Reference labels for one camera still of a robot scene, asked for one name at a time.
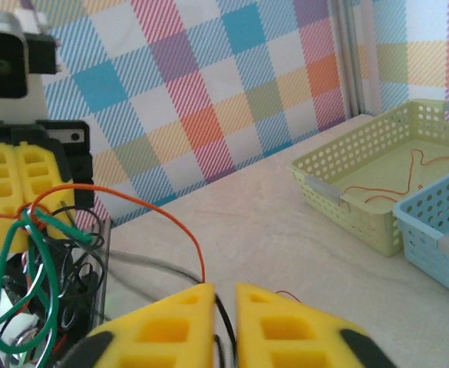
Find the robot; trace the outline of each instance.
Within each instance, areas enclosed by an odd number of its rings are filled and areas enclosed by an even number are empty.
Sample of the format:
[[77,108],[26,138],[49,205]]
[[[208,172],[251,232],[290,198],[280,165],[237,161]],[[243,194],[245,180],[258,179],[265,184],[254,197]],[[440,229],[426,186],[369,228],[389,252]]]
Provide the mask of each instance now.
[[[58,47],[44,15],[0,11],[0,213],[14,215],[62,183],[93,183],[88,125],[48,119],[41,75],[57,73]],[[74,190],[42,205],[53,212],[61,204],[92,208],[93,202],[92,192]],[[9,225],[0,220],[0,249]],[[8,279],[20,286],[18,255],[27,249],[24,234],[8,261]],[[198,284],[109,321],[72,347],[61,366],[211,368],[215,301],[214,285]],[[230,335],[239,368],[395,367],[360,327],[278,294],[238,284],[236,307],[237,339]]]

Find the plastic basket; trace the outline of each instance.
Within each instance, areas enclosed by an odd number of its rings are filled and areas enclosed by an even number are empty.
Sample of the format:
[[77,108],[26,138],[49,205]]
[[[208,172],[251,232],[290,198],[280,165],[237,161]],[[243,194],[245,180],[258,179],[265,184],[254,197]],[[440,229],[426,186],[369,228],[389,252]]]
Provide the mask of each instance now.
[[[425,153],[424,161],[449,156],[448,114],[444,101],[409,101],[296,159],[289,168],[308,204],[383,255],[393,255],[403,246],[394,203],[383,198],[365,203],[381,193],[345,190],[352,185],[406,189],[413,149]],[[411,190],[395,200],[448,173],[449,160],[415,167]]]
[[397,203],[405,257],[449,288],[449,175]]

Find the wall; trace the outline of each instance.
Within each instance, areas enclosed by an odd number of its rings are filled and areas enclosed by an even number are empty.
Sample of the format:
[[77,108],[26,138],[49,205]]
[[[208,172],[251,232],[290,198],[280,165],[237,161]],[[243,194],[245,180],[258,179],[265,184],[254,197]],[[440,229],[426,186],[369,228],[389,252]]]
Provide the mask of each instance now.
[[352,1],[362,12],[361,30],[375,35],[368,52],[374,105],[449,100],[449,0]]
[[163,205],[345,119],[327,0],[34,3],[62,40],[51,118],[89,122],[97,184]]

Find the red wire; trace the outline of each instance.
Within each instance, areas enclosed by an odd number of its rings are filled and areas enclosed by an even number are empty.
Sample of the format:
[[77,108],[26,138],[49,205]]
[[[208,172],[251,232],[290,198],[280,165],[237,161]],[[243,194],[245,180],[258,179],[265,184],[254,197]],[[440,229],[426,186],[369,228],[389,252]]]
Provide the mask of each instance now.
[[[55,344],[54,348],[52,349],[51,354],[55,354],[57,353],[61,348],[62,345],[64,345],[65,341],[68,339],[68,335],[65,333],[64,335],[62,335],[62,338],[58,341],[58,343]],[[30,360],[31,364],[36,364],[38,363],[37,360]]]
[[186,234],[190,237],[190,239],[192,239],[192,242],[195,245],[197,256],[199,257],[200,273],[202,275],[202,282],[206,281],[206,266],[205,266],[205,262],[203,260],[203,254],[202,254],[202,250],[200,248],[199,241],[196,239],[195,235],[180,220],[178,220],[178,218],[174,217],[169,212],[166,212],[163,209],[160,209],[159,207],[157,207],[156,205],[153,205],[152,203],[145,202],[141,199],[132,197],[132,196],[124,194],[122,192],[118,192],[117,190],[105,188],[103,186],[94,186],[91,184],[63,184],[61,186],[56,186],[54,188],[44,191],[31,203],[30,210],[31,210],[32,219],[34,219],[34,217],[36,217],[34,215],[35,209],[40,206],[40,202],[42,201],[42,199],[44,199],[45,197],[49,196],[50,194],[52,194],[54,192],[59,192],[61,190],[66,190],[66,189],[91,190],[93,192],[108,193],[113,196],[117,196],[122,199],[126,199],[127,201],[137,203],[138,205],[142,205],[143,207],[152,209],[153,211],[158,212],[161,215],[167,217],[168,219],[173,221],[176,225],[178,225],[184,232],[186,232]]
[[[421,154],[421,159],[419,160],[419,164],[421,166],[427,166],[430,165],[431,163],[434,163],[436,161],[439,160],[444,160],[444,159],[449,159],[449,156],[440,156],[440,157],[436,157],[434,159],[430,159],[428,160],[426,163],[424,162],[424,151],[422,151],[421,149],[418,148],[414,148],[410,151],[410,156],[411,156],[411,162],[410,162],[410,171],[408,172],[408,184],[407,184],[407,190],[404,192],[399,192],[393,189],[384,189],[384,188],[370,188],[367,186],[349,186],[347,189],[344,190],[344,193],[347,192],[348,190],[351,189],[364,189],[364,190],[371,190],[371,191],[375,191],[375,192],[387,192],[387,193],[393,193],[393,194],[398,194],[400,196],[404,196],[406,194],[408,194],[411,190],[411,180],[412,180],[412,176],[413,176],[413,170],[414,170],[414,164],[415,164],[415,156],[414,156],[414,152],[419,152]],[[367,198],[364,203],[368,203],[370,202],[372,199],[375,198],[384,198],[384,199],[389,199],[392,202],[397,202],[397,199],[393,199],[392,197],[389,197],[387,195],[374,195],[372,197]]]
[[302,303],[298,297],[296,297],[293,293],[291,293],[290,291],[287,290],[278,290],[276,291],[276,294],[287,294],[290,297],[293,297],[294,299],[296,299],[296,301],[298,301],[299,303]]

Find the white table surface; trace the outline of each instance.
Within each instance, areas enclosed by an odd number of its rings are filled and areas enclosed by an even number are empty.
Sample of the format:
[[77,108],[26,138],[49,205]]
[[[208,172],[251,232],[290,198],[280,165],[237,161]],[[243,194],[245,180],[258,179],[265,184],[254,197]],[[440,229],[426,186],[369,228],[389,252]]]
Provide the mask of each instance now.
[[[286,289],[302,302],[364,327],[399,367],[449,367],[449,290],[400,253],[385,258],[307,206],[287,165],[370,117],[360,116],[164,206],[197,236],[207,280],[234,320],[234,285]],[[193,244],[151,212],[112,231],[111,249],[199,272]],[[155,297],[188,287],[174,276],[110,263]],[[106,313],[148,302],[109,279]],[[227,341],[220,319],[217,332]]]

